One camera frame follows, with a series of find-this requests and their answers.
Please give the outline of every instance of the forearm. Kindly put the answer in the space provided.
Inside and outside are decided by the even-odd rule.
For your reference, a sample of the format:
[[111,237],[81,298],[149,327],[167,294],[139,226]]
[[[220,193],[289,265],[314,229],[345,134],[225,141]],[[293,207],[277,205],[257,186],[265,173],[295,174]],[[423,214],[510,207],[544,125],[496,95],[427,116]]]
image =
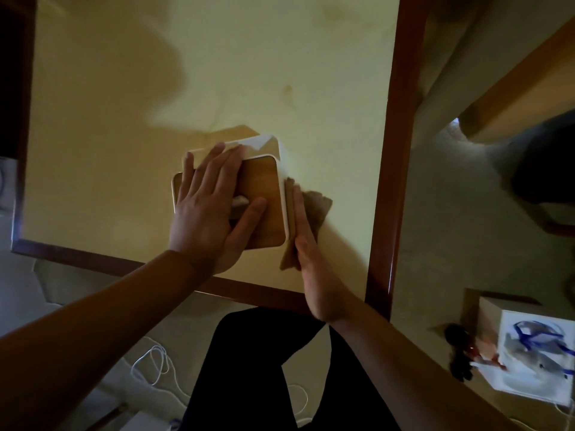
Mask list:
[[57,425],[205,278],[166,251],[108,288],[0,339],[0,428]]
[[350,298],[349,317],[332,325],[347,341],[404,431],[516,430],[388,321]]

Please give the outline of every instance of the yellow table surface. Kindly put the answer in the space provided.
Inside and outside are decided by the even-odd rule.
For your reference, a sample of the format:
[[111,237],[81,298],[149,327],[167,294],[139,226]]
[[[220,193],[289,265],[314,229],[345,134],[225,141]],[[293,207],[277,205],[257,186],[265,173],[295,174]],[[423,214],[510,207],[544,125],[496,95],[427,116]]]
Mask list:
[[[39,0],[22,237],[148,261],[204,133],[276,135],[334,200],[320,247],[364,296],[399,0]],[[302,291],[283,248],[222,276]]]

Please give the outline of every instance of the wooden table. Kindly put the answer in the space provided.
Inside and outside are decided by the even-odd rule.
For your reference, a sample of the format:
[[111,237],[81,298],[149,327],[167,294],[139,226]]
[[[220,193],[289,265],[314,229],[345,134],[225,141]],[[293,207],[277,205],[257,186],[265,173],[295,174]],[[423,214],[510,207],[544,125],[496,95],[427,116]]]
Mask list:
[[[12,251],[126,275],[165,248],[183,153],[241,125],[278,136],[290,175],[334,199],[320,246],[389,317],[430,4],[40,1]],[[246,252],[199,291],[306,312],[281,252]]]

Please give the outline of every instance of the black pants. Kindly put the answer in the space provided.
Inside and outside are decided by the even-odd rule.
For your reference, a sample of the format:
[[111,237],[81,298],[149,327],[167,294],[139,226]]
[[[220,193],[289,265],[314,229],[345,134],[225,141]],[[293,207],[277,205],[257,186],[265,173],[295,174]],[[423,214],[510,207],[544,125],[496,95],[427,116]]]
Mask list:
[[[226,315],[214,333],[180,429],[297,429],[282,364],[323,325],[262,307]],[[305,428],[399,429],[345,340],[332,328],[329,335],[326,387]]]

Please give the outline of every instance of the table edge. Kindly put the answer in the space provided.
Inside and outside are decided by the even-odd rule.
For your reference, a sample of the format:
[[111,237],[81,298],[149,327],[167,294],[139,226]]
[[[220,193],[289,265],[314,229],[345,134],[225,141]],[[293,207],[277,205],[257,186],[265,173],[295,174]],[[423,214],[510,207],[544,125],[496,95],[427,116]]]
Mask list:
[[[421,47],[431,1],[400,0],[397,14],[396,37],[389,81],[384,143],[379,169],[365,297],[365,301],[387,319],[391,316],[393,283],[399,251],[411,133],[416,109]],[[25,30],[25,72],[23,75],[24,81],[22,82],[22,105],[24,106],[22,115],[24,116],[24,123],[17,147],[18,166],[11,251],[104,274],[127,275],[142,266],[143,263],[43,244],[21,237],[32,94],[35,9],[36,2],[34,2],[34,12],[27,17]],[[275,289],[219,277],[212,277],[198,291],[245,304],[310,314],[305,302],[305,296],[300,292]]]

